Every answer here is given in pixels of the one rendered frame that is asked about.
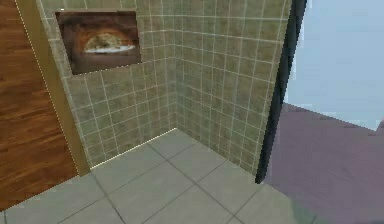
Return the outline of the brown wooden room door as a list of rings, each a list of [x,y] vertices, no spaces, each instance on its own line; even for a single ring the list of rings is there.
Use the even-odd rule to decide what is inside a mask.
[[[77,175],[15,0],[0,0],[0,212]]]

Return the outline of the brown framed wall picture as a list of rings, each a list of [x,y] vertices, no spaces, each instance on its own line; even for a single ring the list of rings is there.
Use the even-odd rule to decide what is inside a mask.
[[[73,75],[141,62],[135,11],[55,13]]]

